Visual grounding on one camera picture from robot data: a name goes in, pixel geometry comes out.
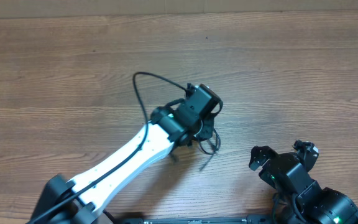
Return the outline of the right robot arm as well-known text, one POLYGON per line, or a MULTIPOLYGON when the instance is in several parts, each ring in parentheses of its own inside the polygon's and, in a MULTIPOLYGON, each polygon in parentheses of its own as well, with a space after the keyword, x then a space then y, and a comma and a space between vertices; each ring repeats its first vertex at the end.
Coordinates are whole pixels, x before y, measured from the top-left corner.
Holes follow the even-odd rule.
POLYGON ((249 168, 277 192, 270 223, 358 224, 358 207, 345 194, 321 188, 309 175, 319 151, 314 143, 297 140, 294 151, 279 154, 268 146, 255 146, 249 168))

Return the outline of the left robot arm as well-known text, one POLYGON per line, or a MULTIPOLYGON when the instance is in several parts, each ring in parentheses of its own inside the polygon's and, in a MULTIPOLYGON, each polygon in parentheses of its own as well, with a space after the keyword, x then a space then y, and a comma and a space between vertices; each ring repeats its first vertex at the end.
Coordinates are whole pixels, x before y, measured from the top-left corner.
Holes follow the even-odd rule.
POLYGON ((110 201, 135 177, 177 147, 210 140, 214 108, 223 101, 208 86, 188 85, 184 98, 153 110, 124 146, 83 173, 45 185, 30 223, 97 223, 110 201))

